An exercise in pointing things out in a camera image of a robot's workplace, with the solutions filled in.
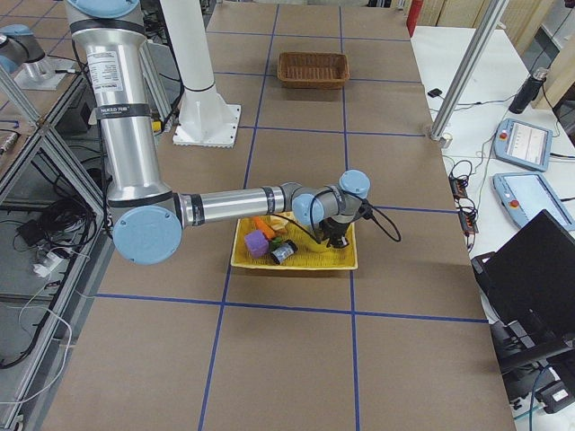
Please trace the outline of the teach pendant tablet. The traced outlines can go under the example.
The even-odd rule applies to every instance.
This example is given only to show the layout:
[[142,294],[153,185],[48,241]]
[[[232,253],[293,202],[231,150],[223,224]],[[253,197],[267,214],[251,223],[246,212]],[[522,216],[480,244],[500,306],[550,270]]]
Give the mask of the teach pendant tablet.
[[500,122],[493,139],[495,156],[525,169],[546,172],[553,132],[516,119]]
[[500,203],[518,227],[525,226],[546,210],[568,232],[574,231],[574,218],[541,172],[497,173],[492,184]]

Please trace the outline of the toy carrot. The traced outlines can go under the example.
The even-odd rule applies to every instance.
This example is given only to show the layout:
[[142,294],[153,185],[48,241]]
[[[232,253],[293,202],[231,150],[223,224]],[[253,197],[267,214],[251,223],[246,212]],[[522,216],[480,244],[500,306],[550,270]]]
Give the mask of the toy carrot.
[[271,241],[277,237],[276,232],[268,224],[266,224],[260,216],[253,216],[251,220],[255,228],[261,231],[261,233],[268,241]]

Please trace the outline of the toy croissant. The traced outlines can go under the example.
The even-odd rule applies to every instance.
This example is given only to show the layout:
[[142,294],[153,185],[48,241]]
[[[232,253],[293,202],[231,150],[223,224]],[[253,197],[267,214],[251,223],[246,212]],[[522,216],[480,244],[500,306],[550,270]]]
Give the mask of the toy croissant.
[[285,235],[288,233],[288,224],[292,220],[284,215],[271,215],[270,216],[270,227],[271,229],[280,235]]

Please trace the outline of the purple foam block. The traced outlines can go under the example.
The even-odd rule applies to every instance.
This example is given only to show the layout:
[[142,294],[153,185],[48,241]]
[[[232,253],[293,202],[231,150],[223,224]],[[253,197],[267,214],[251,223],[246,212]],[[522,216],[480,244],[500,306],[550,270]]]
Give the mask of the purple foam block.
[[246,249],[254,259],[263,257],[269,252],[270,244],[261,230],[254,230],[243,238]]

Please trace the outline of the aluminium frame post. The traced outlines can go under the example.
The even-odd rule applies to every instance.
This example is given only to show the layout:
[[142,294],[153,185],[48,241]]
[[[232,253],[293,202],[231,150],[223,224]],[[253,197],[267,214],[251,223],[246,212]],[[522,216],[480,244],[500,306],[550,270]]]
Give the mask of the aluminium frame post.
[[456,105],[459,103],[464,89],[508,4],[509,0],[490,1],[479,26],[475,29],[467,46],[438,114],[427,131],[428,137],[438,143],[441,149],[448,148],[453,140],[453,137],[446,132],[447,123],[455,112]]

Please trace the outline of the near teach pendant tablet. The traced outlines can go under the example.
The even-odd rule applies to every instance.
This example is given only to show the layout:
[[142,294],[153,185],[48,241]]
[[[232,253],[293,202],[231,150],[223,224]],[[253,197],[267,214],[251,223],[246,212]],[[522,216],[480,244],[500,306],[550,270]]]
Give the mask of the near teach pendant tablet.
[[525,226],[546,210],[568,232],[574,231],[574,218],[541,172],[497,173],[492,184],[500,203],[518,227]]

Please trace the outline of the small black-lidded jar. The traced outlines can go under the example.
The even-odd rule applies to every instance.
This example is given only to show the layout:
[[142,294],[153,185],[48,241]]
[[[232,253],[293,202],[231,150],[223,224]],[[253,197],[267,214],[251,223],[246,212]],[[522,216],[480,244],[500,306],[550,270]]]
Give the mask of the small black-lidded jar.
[[290,256],[294,255],[298,251],[298,248],[294,242],[291,240],[286,240],[282,242],[278,247],[270,252],[272,260],[280,265],[286,261]]

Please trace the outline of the far teach pendant tablet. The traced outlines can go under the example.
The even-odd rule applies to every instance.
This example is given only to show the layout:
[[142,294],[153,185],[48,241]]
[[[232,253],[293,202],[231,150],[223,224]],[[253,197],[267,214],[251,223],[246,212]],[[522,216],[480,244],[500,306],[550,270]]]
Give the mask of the far teach pendant tablet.
[[546,172],[553,132],[516,119],[500,122],[493,139],[495,156],[525,169]]

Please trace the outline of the black bottle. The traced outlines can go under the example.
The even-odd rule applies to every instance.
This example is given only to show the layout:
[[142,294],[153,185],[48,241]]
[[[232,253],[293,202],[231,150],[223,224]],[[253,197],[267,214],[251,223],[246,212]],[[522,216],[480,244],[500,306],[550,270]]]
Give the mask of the black bottle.
[[544,85],[549,71],[549,68],[538,67],[527,77],[509,105],[511,113],[521,114],[526,106],[536,98]]

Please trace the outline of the yellow plastic basket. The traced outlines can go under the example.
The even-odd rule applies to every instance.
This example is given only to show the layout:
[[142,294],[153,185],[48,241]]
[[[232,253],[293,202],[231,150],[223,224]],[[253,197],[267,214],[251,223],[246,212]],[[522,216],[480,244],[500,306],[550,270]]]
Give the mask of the yellow plastic basket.
[[355,225],[351,224],[345,236],[349,245],[343,249],[326,248],[327,242],[316,244],[307,234],[288,223],[287,233],[283,240],[290,240],[297,246],[297,251],[281,264],[276,264],[269,255],[255,259],[248,251],[244,236],[256,229],[250,218],[237,221],[234,247],[230,263],[236,268],[271,269],[271,270],[352,270],[358,268]]

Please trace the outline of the brown wicker basket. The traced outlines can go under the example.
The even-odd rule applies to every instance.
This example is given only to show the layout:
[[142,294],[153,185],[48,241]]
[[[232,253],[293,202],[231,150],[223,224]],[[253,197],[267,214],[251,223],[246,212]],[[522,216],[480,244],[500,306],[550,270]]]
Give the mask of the brown wicker basket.
[[339,90],[349,80],[344,54],[324,52],[282,52],[277,77],[291,89]]

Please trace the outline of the small black usb device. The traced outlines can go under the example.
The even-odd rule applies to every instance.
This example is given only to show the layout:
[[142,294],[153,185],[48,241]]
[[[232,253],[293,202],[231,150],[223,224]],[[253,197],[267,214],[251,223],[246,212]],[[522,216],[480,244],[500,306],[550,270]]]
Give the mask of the small black usb device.
[[428,92],[427,92],[427,95],[428,95],[430,98],[436,98],[436,97],[440,97],[440,96],[442,95],[442,93],[443,93],[443,92],[442,92],[440,89],[435,88],[435,89],[432,89],[432,90],[428,91]]

